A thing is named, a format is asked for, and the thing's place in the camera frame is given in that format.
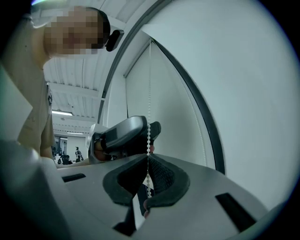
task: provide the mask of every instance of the ceiling light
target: ceiling light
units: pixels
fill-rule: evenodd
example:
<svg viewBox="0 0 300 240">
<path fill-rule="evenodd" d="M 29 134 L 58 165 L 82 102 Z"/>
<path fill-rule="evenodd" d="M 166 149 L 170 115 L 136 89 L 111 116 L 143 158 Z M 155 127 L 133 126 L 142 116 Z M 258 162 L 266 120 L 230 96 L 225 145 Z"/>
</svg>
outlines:
<svg viewBox="0 0 300 240">
<path fill-rule="evenodd" d="M 67 132 L 67 133 L 70 133 L 70 134 L 83 134 L 83 133 L 71 133 L 71 132 Z"/>
<path fill-rule="evenodd" d="M 46 1 L 46 0 L 34 0 L 34 1 L 32 1 L 31 5 L 35 5 L 35 4 L 43 2 L 43 1 Z"/>
<path fill-rule="evenodd" d="M 63 111 L 52 110 L 52 113 L 60 114 L 60 115 L 66 115 L 66 116 L 73 116 L 73 114 L 71 112 L 63 112 Z"/>
</svg>

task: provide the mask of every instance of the headphone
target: headphone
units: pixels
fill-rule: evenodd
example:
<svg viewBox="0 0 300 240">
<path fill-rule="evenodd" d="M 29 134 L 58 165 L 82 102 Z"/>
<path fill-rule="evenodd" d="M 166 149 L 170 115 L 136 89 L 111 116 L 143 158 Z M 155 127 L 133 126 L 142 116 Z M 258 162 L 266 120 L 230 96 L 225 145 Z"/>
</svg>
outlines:
<svg viewBox="0 0 300 240">
<path fill-rule="evenodd" d="M 108 38 L 107 44 L 105 45 L 106 50 L 108 52 L 115 50 L 118 47 L 123 35 L 124 35 L 123 30 L 113 31 L 112 34 Z"/>
</svg>

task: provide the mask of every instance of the ceiling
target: ceiling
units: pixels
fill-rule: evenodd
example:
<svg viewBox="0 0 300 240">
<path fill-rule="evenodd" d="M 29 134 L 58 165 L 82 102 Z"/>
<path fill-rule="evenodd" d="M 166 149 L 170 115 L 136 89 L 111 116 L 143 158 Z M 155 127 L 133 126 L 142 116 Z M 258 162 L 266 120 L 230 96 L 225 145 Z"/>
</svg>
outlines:
<svg viewBox="0 0 300 240">
<path fill-rule="evenodd" d="M 72 6 L 94 7 L 108 15 L 112 31 L 124 30 L 124 40 L 136 22 L 130 21 L 131 17 L 142 15 L 145 9 L 142 5 L 146 2 L 155 1 L 47 0 L 32 6 L 32 20 L 35 25 L 41 25 Z M 44 65 L 45 79 L 52 91 L 52 109 L 73 114 L 67 117 L 53 114 L 54 134 L 89 133 L 91 125 L 98 121 L 101 101 L 105 101 L 103 88 L 117 51 L 118 48 L 113 52 L 100 50 L 84 59 L 53 58 Z"/>
</svg>

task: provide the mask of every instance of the beige shirt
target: beige shirt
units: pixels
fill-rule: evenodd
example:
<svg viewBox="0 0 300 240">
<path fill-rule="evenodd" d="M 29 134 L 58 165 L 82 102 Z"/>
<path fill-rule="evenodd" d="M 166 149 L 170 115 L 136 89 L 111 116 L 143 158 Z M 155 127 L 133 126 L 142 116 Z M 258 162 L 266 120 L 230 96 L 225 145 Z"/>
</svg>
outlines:
<svg viewBox="0 0 300 240">
<path fill-rule="evenodd" d="M 48 91 L 43 70 L 32 57 L 32 30 L 32 21 L 23 18 L 9 40 L 1 62 L 11 80 L 33 107 L 18 141 L 40 153 L 40 150 L 51 147 L 54 143 L 52 96 Z"/>
</svg>

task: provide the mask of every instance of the person in background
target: person in background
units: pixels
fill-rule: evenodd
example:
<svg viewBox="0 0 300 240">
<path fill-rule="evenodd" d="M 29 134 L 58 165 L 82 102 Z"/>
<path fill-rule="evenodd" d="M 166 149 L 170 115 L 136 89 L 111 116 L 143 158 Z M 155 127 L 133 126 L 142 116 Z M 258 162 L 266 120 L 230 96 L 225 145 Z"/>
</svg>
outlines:
<svg viewBox="0 0 300 240">
<path fill-rule="evenodd" d="M 52 148 L 52 156 L 53 156 L 53 159 L 55 159 L 55 153 L 56 153 L 56 148 L 55 147 L 51 147 Z"/>
<path fill-rule="evenodd" d="M 91 7 L 74 7 L 39 27 L 33 26 L 30 15 L 22 18 L 0 60 L 33 107 L 20 132 L 20 144 L 52 159 L 51 146 L 55 143 L 52 96 L 45 82 L 43 66 L 53 57 L 103 48 L 109 35 L 107 15 Z"/>
<path fill-rule="evenodd" d="M 76 162 L 80 162 L 80 161 L 83 161 L 83 156 L 81 154 L 81 151 L 79 151 L 79 148 L 76 147 L 76 152 L 75 152 L 75 155 L 76 155 Z"/>
</svg>

